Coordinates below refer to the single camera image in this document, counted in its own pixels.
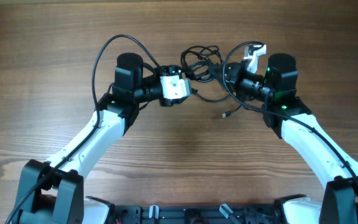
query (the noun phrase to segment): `wooden table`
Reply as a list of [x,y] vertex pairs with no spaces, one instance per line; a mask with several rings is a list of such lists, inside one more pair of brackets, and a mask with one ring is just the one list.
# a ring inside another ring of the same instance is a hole
[[[0,6],[0,223],[14,205],[20,171],[45,160],[88,122],[91,70],[112,35],[139,39],[162,65],[179,64],[192,45],[227,53],[247,40],[297,59],[298,96],[328,134],[358,160],[358,1],[116,2]],[[114,81],[116,57],[136,52],[118,40],[102,56],[100,97]],[[240,60],[242,52],[232,57]],[[192,83],[208,98],[216,83]],[[209,104],[152,102],[101,158],[85,194],[116,204],[219,205],[272,202],[323,188],[304,160],[266,128],[262,115]]]

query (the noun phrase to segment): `table surface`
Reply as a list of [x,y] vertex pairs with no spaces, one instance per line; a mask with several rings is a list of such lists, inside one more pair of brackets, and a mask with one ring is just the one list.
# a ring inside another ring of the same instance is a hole
[[[179,64],[192,45],[216,44],[227,55],[247,40],[267,44],[262,74],[269,55],[294,55],[298,96],[358,161],[358,1],[0,6],[0,223],[14,205],[24,164],[58,152],[89,121],[93,63],[116,34],[139,39],[162,65]],[[151,63],[131,41],[113,42],[99,63],[99,97],[123,52]],[[205,97],[225,95],[215,81],[192,84]],[[236,106],[195,96],[172,108],[151,102],[100,159],[85,194],[125,205],[239,205],[297,193],[322,199],[311,169],[261,114],[241,110],[220,118]]]

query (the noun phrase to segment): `wood grain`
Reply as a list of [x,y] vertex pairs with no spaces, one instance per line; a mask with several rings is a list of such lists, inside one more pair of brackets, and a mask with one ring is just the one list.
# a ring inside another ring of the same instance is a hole
[[[216,44],[226,55],[246,40],[265,42],[268,56],[294,55],[298,95],[358,160],[358,1],[0,6],[0,223],[13,207],[23,165],[57,152],[88,122],[94,59],[121,33],[139,39],[163,65],[179,64],[192,45]],[[113,42],[98,67],[98,96],[114,81],[123,52],[150,62],[132,42]],[[205,97],[224,96],[215,82],[193,85]],[[293,193],[321,199],[318,179],[260,114],[219,118],[235,107],[195,97],[173,108],[152,102],[90,173],[86,195],[141,205],[271,202]]]

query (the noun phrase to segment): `robotic arm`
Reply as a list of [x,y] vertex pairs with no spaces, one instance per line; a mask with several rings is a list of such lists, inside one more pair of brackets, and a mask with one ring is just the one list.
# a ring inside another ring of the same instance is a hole
[[[83,181],[110,145],[134,123],[145,107],[139,107],[140,103],[147,105],[159,100],[160,106],[173,106],[191,94],[190,81],[182,77],[183,68],[176,65],[152,68],[139,55],[125,53],[117,58],[115,83],[98,101],[99,126],[92,136],[75,151],[94,128],[96,112],[61,151],[45,162],[31,160],[23,168],[16,204],[47,172],[58,167],[21,205],[13,223],[358,223],[358,203],[355,203],[358,187],[354,180],[358,180],[358,162],[323,131],[309,108],[295,96],[298,72],[292,56],[274,54],[268,59],[265,76],[256,74],[258,58],[265,53],[265,45],[251,44],[246,47],[243,60],[228,63],[225,72],[219,64],[209,66],[208,70],[241,102],[264,102],[262,109],[250,109],[263,111],[266,125],[293,146],[311,167],[326,191],[323,202],[312,201],[305,195],[291,195],[278,198],[273,204],[245,207],[223,204],[220,207],[159,208],[153,205],[142,208],[114,205],[93,197],[84,199]],[[143,78],[143,68],[153,75]],[[58,166],[71,152],[74,152],[72,156]],[[347,166],[355,175],[346,169]],[[56,197],[41,193],[41,189],[52,187],[58,189]]]

